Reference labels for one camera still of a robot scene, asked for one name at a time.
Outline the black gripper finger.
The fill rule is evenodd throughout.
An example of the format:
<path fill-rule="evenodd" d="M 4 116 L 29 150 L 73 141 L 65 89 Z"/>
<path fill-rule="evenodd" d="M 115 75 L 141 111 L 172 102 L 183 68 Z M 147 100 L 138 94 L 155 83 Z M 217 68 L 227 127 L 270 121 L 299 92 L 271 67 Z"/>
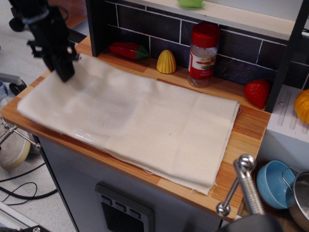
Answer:
<path fill-rule="evenodd" d="M 75 74 L 72 60 L 57 58 L 55 60 L 55 69 L 63 82 L 67 82 Z"/>
<path fill-rule="evenodd" d="M 53 60 L 52 60 L 52 57 L 50 55 L 46 55 L 46 56 L 43 56 L 42 57 L 45 65 L 47 66 L 47 68 L 52 72 L 54 71 L 56 68 L 55 68 L 55 65 L 53 63 Z"/>

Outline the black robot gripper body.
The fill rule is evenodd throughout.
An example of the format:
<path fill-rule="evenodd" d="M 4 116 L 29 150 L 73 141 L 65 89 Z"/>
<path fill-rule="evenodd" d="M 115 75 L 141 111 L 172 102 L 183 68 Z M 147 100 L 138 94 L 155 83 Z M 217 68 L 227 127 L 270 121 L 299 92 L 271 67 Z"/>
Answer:
<path fill-rule="evenodd" d="M 28 42 L 35 57 L 50 55 L 53 62 L 57 58 L 79 60 L 59 7 L 42 7 L 34 16 L 26 18 L 26 24 L 35 39 Z"/>

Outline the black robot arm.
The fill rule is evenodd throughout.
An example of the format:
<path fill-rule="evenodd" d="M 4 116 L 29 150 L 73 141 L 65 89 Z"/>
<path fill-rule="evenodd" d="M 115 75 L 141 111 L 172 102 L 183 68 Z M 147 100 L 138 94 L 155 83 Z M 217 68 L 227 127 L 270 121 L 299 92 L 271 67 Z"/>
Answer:
<path fill-rule="evenodd" d="M 79 59 L 69 29 L 59 7 L 46 0 L 11 0 L 10 4 L 27 25 L 34 40 L 28 41 L 32 54 L 42 58 L 50 71 L 56 71 L 63 82 L 75 74 L 73 61 Z"/>

